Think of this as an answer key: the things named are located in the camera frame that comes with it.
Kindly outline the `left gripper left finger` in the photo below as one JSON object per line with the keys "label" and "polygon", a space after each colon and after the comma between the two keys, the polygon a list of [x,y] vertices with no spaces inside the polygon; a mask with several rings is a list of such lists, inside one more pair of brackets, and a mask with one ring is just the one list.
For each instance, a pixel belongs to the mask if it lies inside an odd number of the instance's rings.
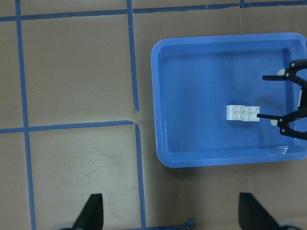
{"label": "left gripper left finger", "polygon": [[72,226],[72,230],[102,230],[104,209],[102,194],[91,194]]}

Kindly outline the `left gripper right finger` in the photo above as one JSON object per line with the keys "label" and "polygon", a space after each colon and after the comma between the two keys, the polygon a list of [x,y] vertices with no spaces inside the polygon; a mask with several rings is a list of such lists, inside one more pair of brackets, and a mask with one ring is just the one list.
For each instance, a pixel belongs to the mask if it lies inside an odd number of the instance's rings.
{"label": "left gripper right finger", "polygon": [[279,230],[280,225],[252,193],[240,193],[238,222],[242,230]]}

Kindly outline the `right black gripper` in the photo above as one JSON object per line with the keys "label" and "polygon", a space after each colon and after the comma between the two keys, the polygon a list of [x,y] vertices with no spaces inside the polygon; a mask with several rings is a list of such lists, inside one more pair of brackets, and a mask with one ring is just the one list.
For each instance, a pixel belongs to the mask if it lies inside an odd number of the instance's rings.
{"label": "right black gripper", "polygon": [[291,122],[307,116],[307,110],[305,109],[307,107],[307,81],[296,75],[303,69],[307,69],[306,59],[293,60],[290,62],[289,67],[284,70],[283,75],[262,76],[262,79],[265,81],[291,81],[301,86],[301,90],[299,94],[298,110],[284,116],[257,114],[257,117],[277,121],[277,127],[280,128],[280,134],[283,136],[306,140],[307,132],[296,131],[289,126]]}

